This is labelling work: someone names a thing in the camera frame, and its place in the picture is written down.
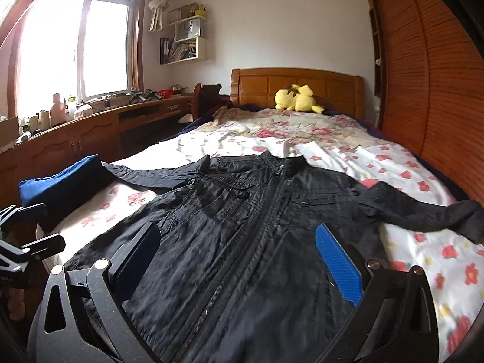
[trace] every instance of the black jacket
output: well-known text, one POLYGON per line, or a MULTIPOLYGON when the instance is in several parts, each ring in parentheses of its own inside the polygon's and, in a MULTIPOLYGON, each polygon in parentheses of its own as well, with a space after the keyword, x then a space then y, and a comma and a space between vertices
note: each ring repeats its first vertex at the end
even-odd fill
POLYGON ((381 222, 420 232, 450 228, 476 241, 484 211, 470 200, 440 207, 379 182, 314 168, 304 157, 208 156, 177 169, 106 168, 159 195, 66 264, 90 267, 146 222, 162 243, 127 315, 165 362, 312 362, 353 310, 315 245, 332 232, 385 263, 381 222))

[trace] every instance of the jacket zipper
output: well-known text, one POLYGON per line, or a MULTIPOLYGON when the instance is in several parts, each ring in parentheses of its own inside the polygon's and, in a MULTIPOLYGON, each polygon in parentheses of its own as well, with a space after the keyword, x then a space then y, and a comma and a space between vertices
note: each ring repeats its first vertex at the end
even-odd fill
MULTIPOLYGON (((279 166, 279 169, 277 170, 276 173, 274 173, 275 176, 279 177, 281 174, 282 174, 282 171, 283 171, 283 168, 284 168, 284 165, 280 165, 279 166)), ((280 182, 277 183, 277 185, 273 185, 268 193, 268 197, 269 198, 273 198, 275 197, 275 194, 279 191, 280 189, 280 186, 281 184, 284 182, 283 179, 281 179, 280 182)), ((250 242, 247 244, 247 249, 251 246, 252 242, 253 242, 253 239, 257 236, 257 231, 264 225, 264 222, 266 220, 266 216, 267 216, 267 213, 268 213, 268 208, 265 207, 262 214, 261 214, 261 217, 259 219, 259 221, 257 222, 256 226, 253 228, 253 235, 251 236, 251 239, 250 239, 250 242)), ((207 305, 205 306, 202 314, 200 315, 200 317, 198 318, 198 321, 197 323, 195 324, 195 326, 192 328, 192 331, 190 332, 190 334, 188 335, 188 337, 186 338, 185 342, 183 343, 182 347, 180 348, 180 350, 177 352, 177 354, 175 355, 175 358, 171 360, 171 363, 179 363, 181 361, 181 359, 183 358, 183 355, 185 355, 185 352, 187 351, 188 347, 190 346, 190 344, 192 343, 193 339, 195 338, 195 336, 197 335, 198 333, 198 330, 201 328, 204 320, 207 318, 208 314, 209 314, 209 311, 210 309, 214 306, 215 304, 215 301, 217 300, 217 297, 220 295, 220 292, 222 292, 222 289, 224 288, 227 280, 229 279, 229 277, 234 273, 234 271, 236 270, 237 266, 235 266, 232 271, 230 271, 230 269, 232 268, 232 265, 237 261, 237 259, 239 259, 239 256, 241 254, 241 252, 244 250, 244 246, 243 245, 241 247, 241 249, 239 250, 239 252, 235 255, 234 259, 233 259, 233 262, 231 263, 231 265, 229 266, 229 270, 227 271, 227 273, 225 273, 225 275, 223 276, 222 278, 222 281, 220 282, 220 284, 217 286, 214 294, 212 295, 212 297, 210 298, 209 302, 207 303, 207 305)))

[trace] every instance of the chair backrest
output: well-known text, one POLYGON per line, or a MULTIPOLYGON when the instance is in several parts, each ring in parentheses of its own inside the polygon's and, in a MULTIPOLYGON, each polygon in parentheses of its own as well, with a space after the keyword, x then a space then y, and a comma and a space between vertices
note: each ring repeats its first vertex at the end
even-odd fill
POLYGON ((221 84, 198 83, 193 90, 192 116, 193 121, 205 113, 213 113, 221 106, 219 99, 221 84))

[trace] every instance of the blue gripper pad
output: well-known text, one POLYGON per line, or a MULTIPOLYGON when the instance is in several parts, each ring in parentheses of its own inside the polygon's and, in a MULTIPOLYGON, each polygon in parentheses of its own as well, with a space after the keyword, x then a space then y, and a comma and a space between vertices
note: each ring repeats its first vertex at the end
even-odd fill
POLYGON ((326 225, 316 229, 316 247, 345 300, 358 305, 363 297, 361 275, 326 225))

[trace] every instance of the stuffed animal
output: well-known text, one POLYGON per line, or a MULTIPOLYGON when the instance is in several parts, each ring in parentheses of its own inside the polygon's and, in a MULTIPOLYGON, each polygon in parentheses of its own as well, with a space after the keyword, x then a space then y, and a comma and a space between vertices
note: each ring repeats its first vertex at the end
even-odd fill
POLYGON ((276 109, 295 110, 297 112, 322 113, 324 108, 316 105, 313 91, 306 84, 302 87, 293 84, 290 87, 279 90, 275 95, 276 109))

